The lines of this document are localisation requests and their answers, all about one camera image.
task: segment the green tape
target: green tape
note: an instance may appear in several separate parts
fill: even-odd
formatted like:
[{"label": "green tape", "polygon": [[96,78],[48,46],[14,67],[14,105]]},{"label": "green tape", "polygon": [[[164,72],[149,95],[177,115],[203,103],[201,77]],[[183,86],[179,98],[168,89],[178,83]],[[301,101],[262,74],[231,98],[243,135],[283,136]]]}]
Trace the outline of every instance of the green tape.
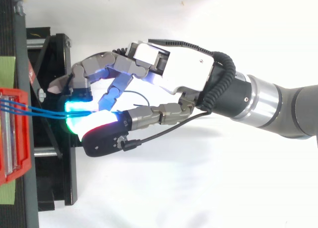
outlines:
[{"label": "green tape", "polygon": [[[15,57],[0,57],[0,87],[13,88]],[[0,205],[14,205],[15,181],[0,186]]]},{"label": "green tape", "polygon": [[15,57],[0,57],[0,87],[13,88]]},{"label": "green tape", "polygon": [[0,186],[0,205],[14,205],[15,180]]}]

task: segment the white background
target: white background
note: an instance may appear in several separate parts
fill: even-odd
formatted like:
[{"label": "white background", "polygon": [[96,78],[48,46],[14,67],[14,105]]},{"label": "white background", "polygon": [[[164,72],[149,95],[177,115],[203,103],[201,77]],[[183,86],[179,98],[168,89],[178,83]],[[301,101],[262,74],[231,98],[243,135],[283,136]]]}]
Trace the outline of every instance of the white background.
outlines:
[{"label": "white background", "polygon": [[[25,0],[28,27],[73,41],[72,62],[166,38],[229,54],[237,70],[284,87],[317,84],[317,0]],[[195,76],[194,70],[187,73]],[[106,83],[96,87],[106,88]],[[140,81],[151,104],[177,98]],[[138,96],[118,103],[131,107]],[[131,134],[144,138],[164,129]],[[211,115],[130,152],[77,151],[78,201],[41,228],[318,227],[318,149]]]}]

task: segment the bolt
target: bolt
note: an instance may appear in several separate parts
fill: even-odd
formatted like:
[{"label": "bolt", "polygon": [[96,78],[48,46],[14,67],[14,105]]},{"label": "bolt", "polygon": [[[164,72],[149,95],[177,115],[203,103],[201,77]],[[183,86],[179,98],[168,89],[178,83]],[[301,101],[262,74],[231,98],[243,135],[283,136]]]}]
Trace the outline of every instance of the bolt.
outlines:
[{"label": "bolt", "polygon": [[44,101],[44,99],[46,98],[46,93],[44,92],[44,90],[41,88],[38,91],[38,98],[39,101],[42,103]]},{"label": "bolt", "polygon": [[24,16],[24,11],[23,11],[23,2],[18,1],[14,7],[15,13],[19,14],[20,16]]},{"label": "bolt", "polygon": [[68,48],[70,48],[71,46],[72,46],[72,41],[71,41],[71,39],[67,39],[66,41],[65,41],[65,45],[68,47]]}]

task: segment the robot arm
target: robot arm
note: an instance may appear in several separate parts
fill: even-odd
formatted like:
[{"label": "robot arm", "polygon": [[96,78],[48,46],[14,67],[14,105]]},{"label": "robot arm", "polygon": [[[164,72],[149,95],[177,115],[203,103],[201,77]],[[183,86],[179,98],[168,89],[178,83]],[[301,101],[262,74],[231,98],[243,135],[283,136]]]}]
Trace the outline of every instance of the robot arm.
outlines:
[{"label": "robot arm", "polygon": [[[182,94],[178,103],[141,106],[116,113],[116,122],[83,134],[82,145],[89,156],[130,150],[152,139],[127,141],[129,131],[155,123],[179,123],[173,127],[177,128],[211,112],[288,138],[317,135],[318,85],[285,89],[236,72],[232,60],[225,54],[188,43],[166,40],[131,43],[125,55],[98,54],[75,64],[73,74],[72,97],[79,100],[89,95],[90,83],[110,75],[115,77],[99,101],[99,110],[111,109],[133,75],[171,94]],[[56,91],[62,91],[66,81],[57,79],[49,90],[60,84]],[[206,113],[189,118],[194,107]]]}]

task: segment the red plastic container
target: red plastic container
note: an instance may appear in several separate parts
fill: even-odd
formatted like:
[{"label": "red plastic container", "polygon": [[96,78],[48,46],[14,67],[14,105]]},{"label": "red plastic container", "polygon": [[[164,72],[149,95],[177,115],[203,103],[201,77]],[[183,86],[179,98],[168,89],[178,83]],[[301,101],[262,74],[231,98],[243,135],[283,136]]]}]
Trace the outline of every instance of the red plastic container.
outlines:
[{"label": "red plastic container", "polygon": [[[28,104],[28,94],[19,89],[0,88],[0,98]],[[5,103],[17,109],[26,107]],[[0,111],[0,185],[25,174],[31,168],[29,118]]]}]

